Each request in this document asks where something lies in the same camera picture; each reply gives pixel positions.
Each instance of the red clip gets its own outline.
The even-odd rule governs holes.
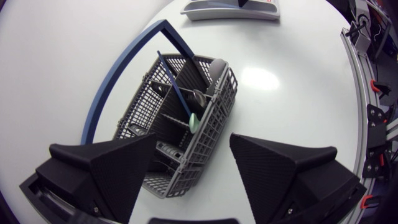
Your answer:
[[[373,195],[367,195],[367,196],[363,197],[362,202],[361,202],[361,209],[369,207],[369,205],[365,205],[366,200],[369,198],[373,198]]]
[[[374,86],[374,82],[375,82],[375,80],[371,80],[371,88],[373,91],[378,93],[378,92],[380,92],[380,90],[376,86]]]
[[[383,154],[380,154],[380,166],[384,166]]]

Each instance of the white table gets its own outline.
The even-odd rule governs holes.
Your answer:
[[[238,94],[228,123],[196,187],[179,198],[139,193],[132,223],[151,217],[180,220],[237,218],[254,223],[229,148],[232,132],[305,147],[335,146],[337,160],[354,169],[358,106],[353,73],[340,39],[349,27],[326,1],[280,0],[280,21],[220,19],[191,22],[175,0],[149,24],[167,19],[197,55],[229,62]],[[156,50],[177,52],[161,34],[121,75],[101,114],[95,142],[110,140]]]

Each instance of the black bracket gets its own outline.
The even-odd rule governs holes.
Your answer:
[[[377,106],[368,105],[368,141],[366,160],[362,176],[373,178],[391,177],[391,147],[392,143],[386,140],[387,117]]]
[[[396,109],[397,109],[397,104],[395,102],[391,104],[390,107],[388,108],[388,111],[386,112],[387,124],[389,124],[394,118],[394,115],[396,114]]]
[[[383,98],[384,95],[387,95],[391,92],[391,87],[388,83],[376,82],[374,80],[371,81],[372,90],[376,93],[381,92],[379,99]]]

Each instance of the wire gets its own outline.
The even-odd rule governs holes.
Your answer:
[[[378,24],[379,25],[379,33],[378,34],[376,34],[374,37],[373,37],[373,39],[374,39],[374,41],[376,41],[376,36],[378,36],[380,33],[381,33],[381,26],[380,26],[380,24]]]
[[[369,33],[368,29],[365,28],[365,30],[368,33],[369,38],[371,39],[371,45],[372,45],[373,52],[374,52],[374,66],[376,67],[376,81],[379,81],[379,70],[377,69],[376,48],[374,47],[374,44],[373,44],[373,41],[372,41],[372,36]]]

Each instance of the dishwasher cutlery basket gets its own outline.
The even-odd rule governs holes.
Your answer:
[[[208,69],[212,58],[195,56],[174,28],[158,21],[147,28],[122,53],[99,88],[90,108],[81,143],[93,141],[105,101],[120,74],[137,52],[158,31],[171,41],[181,54],[163,55],[190,109],[200,118],[195,134],[189,131],[187,116],[159,58],[144,75],[114,139],[133,138],[156,133],[156,152],[144,178],[143,187],[159,198],[183,196],[196,184],[208,161],[234,105],[237,81],[228,64],[218,80],[212,80]],[[216,91],[206,96],[207,106],[192,101],[194,89],[206,92],[212,82]]]

